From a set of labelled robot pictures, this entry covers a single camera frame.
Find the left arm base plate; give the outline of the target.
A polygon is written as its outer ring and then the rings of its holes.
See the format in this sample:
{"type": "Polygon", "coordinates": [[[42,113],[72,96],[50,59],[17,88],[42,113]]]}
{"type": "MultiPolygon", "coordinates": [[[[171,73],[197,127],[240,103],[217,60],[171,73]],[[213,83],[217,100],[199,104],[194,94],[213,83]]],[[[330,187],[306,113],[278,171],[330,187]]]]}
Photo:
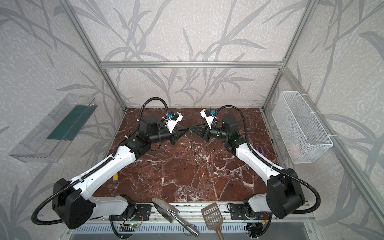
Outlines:
{"type": "Polygon", "coordinates": [[[132,218],[132,221],[140,222],[140,221],[148,221],[150,219],[152,205],[139,204],[139,205],[136,205],[136,208],[137,208],[136,213],[132,218]]]}

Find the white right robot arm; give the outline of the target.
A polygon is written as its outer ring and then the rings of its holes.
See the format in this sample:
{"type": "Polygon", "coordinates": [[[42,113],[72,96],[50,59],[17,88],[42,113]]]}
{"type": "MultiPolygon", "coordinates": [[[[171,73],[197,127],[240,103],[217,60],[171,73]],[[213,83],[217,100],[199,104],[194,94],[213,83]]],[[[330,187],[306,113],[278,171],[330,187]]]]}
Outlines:
{"type": "Polygon", "coordinates": [[[256,194],[244,200],[244,211],[250,218],[255,213],[272,213],[279,219],[296,211],[305,203],[301,185],[292,177],[297,177],[293,169],[287,169],[284,175],[279,172],[284,169],[275,165],[253,147],[249,147],[246,138],[238,130],[238,122],[232,114],[225,115],[220,127],[214,127],[215,111],[212,109],[201,110],[205,124],[192,127],[191,130],[205,141],[210,138],[223,139],[225,149],[246,163],[267,186],[265,194],[256,194]]]}

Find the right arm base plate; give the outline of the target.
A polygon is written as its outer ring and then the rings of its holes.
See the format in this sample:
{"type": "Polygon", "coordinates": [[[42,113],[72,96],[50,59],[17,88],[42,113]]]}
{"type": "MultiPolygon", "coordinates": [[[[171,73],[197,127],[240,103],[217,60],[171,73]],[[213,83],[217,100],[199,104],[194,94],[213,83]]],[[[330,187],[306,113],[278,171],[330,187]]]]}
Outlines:
{"type": "Polygon", "coordinates": [[[259,212],[255,213],[248,207],[244,207],[244,204],[228,203],[227,209],[230,212],[231,220],[258,220],[264,221],[268,218],[267,213],[259,212]]]}

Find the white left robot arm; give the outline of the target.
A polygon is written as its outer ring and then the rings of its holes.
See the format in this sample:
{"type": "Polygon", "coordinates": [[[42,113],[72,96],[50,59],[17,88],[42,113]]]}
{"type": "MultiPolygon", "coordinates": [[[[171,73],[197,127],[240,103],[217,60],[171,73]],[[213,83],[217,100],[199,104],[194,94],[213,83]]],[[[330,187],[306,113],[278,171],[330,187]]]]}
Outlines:
{"type": "Polygon", "coordinates": [[[114,174],[151,150],[152,144],[169,140],[175,144],[180,137],[176,125],[183,119],[179,112],[168,114],[167,121],[147,116],[139,121],[136,135],[127,137],[114,154],[67,181],[54,184],[52,209],[69,229],[76,229],[89,219],[123,214],[130,202],[127,196],[93,197],[94,192],[114,174]]]}

